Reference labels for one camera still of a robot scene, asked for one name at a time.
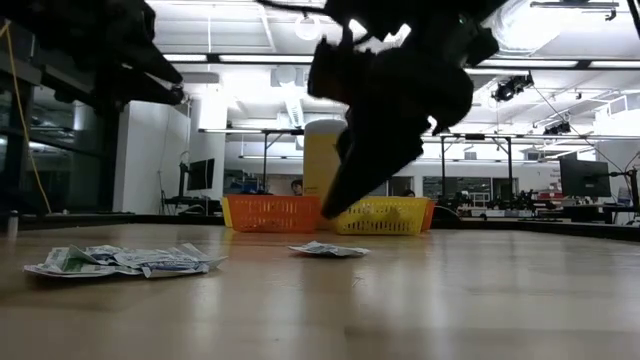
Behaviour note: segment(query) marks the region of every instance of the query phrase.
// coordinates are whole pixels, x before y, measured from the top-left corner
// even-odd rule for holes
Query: light fixture
[[[590,68],[640,68],[640,61],[604,61],[598,60],[591,62]]]
[[[205,54],[164,54],[164,58],[167,61],[173,62],[206,62],[207,55]]]
[[[514,96],[524,92],[524,89],[533,86],[533,78],[531,75],[514,76],[507,82],[498,84],[491,97],[497,102],[506,102],[513,99]]]
[[[262,134],[258,129],[201,129],[201,132],[217,134]]]
[[[265,157],[261,155],[240,155],[238,159],[245,160],[264,160]],[[267,156],[268,160],[302,160],[302,156]]]
[[[478,68],[467,68],[464,69],[469,75],[506,75],[506,76],[514,76],[514,75],[528,75],[529,72],[527,70],[503,70],[503,69],[478,69]]]
[[[220,55],[223,63],[311,64],[313,55]]]
[[[311,31],[303,31],[302,22],[305,20],[311,20],[313,22]],[[303,16],[300,15],[296,19],[296,23],[294,26],[294,31],[296,36],[305,41],[313,41],[320,36],[320,19],[317,16]]]
[[[517,68],[572,68],[578,65],[576,60],[535,60],[535,59],[488,59],[478,67],[517,67]]]
[[[562,135],[571,133],[571,125],[568,121],[562,121],[558,125],[550,126],[544,129],[542,135]]]

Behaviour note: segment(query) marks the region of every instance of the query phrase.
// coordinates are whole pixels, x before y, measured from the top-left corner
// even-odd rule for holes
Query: plastic basket
[[[320,219],[315,196],[231,195],[233,229],[241,232],[312,233]]]
[[[371,196],[360,200],[336,220],[342,235],[417,235],[429,199]]]
[[[222,215],[224,216],[224,226],[233,227],[231,223],[231,210],[229,209],[229,199],[222,198]]]
[[[425,232],[431,229],[431,222],[433,221],[433,211],[436,208],[436,202],[427,198],[427,209],[424,212],[424,220],[422,220],[421,232]]]

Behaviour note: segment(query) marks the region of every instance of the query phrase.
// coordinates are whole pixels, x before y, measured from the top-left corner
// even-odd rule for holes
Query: wall
[[[160,194],[178,194],[180,155],[191,121],[167,105],[132,102],[120,117],[114,211],[158,214]]]
[[[189,161],[201,161],[207,159],[215,159],[213,169],[213,186],[211,189],[189,191],[188,196],[208,196],[211,199],[218,200],[222,198],[222,189],[224,182],[224,163],[225,163],[225,134],[201,133],[201,123],[208,119],[208,107],[203,107],[203,100],[194,100],[191,105],[191,133],[189,139]]]

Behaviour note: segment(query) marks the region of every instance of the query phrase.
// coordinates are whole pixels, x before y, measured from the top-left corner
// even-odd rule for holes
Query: yellow cable
[[[9,30],[9,24],[6,24],[2,30],[0,30],[0,38],[4,33],[7,33],[7,44],[9,48],[9,62],[11,63],[11,72],[13,73],[13,86],[16,91],[16,102],[18,103],[18,111],[20,112],[20,120],[22,121],[22,130],[24,131],[24,140],[29,144],[29,130],[27,128],[27,121],[24,118],[24,111],[22,109],[22,101],[20,100],[20,89],[18,88],[18,73],[16,72],[16,64],[13,58],[13,44],[11,43],[11,31]],[[36,176],[36,182],[38,183],[38,188],[40,189],[40,193],[42,194],[42,198],[44,199],[44,203],[47,205],[47,211],[51,214],[51,205],[49,205],[49,199],[47,198],[47,194],[42,187],[42,182],[40,181],[40,175],[38,174],[38,168],[36,167],[36,161],[33,158],[33,154],[29,151],[29,159],[31,160],[31,166],[33,167],[33,173]]]

